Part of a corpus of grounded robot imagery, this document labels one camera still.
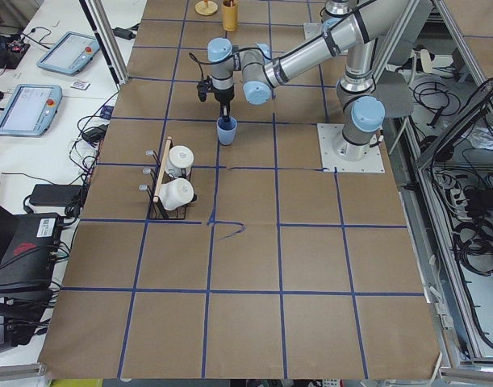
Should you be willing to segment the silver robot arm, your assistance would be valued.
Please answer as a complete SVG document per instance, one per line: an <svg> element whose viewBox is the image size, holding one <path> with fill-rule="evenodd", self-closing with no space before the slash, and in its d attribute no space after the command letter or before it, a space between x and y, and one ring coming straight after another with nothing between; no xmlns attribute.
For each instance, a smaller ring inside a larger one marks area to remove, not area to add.
<svg viewBox="0 0 493 387"><path fill-rule="evenodd" d="M345 71L335 84L345 125L332 140L333 151L343 160L359 161L382 127L386 109L374 95L377 73L396 48L396 30L407 30L414 13L427 11L422 1L327 1L320 30L281 56L271 57L265 44L237 47L219 37L207 45L209 76L197 84L198 97L213 94L219 103L218 128L230 131L235 97L233 76L242 76L245 100L259 106L273 91L292 84L324 62L346 55Z"/></svg>
<svg viewBox="0 0 493 387"><path fill-rule="evenodd" d="M320 12L322 24L334 24L343 18L349 11L364 1L357 0L327 0ZM420 17L424 16L425 19L429 16L432 10L431 1L419 1L414 15Z"/></svg>

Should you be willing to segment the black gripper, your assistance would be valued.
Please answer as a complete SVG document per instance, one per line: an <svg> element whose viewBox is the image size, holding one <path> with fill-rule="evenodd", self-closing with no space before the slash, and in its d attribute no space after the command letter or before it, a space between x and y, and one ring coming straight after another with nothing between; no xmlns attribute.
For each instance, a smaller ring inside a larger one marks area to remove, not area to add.
<svg viewBox="0 0 493 387"><path fill-rule="evenodd" d="M220 118L224 123L229 123L230 119L230 102L235 97L235 82L233 76L219 79L216 77L211 78L213 87L213 94L215 99L220 103L219 113Z"/></svg>

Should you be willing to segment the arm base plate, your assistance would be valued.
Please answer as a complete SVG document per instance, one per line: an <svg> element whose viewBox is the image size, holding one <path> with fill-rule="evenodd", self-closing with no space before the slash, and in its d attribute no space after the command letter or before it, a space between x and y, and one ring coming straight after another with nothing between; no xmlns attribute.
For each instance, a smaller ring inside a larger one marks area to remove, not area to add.
<svg viewBox="0 0 493 387"><path fill-rule="evenodd" d="M343 136L343 124L318 123L322 169L338 173L385 173L378 137L364 145L352 145Z"/></svg>
<svg viewBox="0 0 493 387"><path fill-rule="evenodd" d="M323 24L322 23L304 23L303 24L303 34L304 39L309 40L316 37L317 35L322 35Z"/></svg>

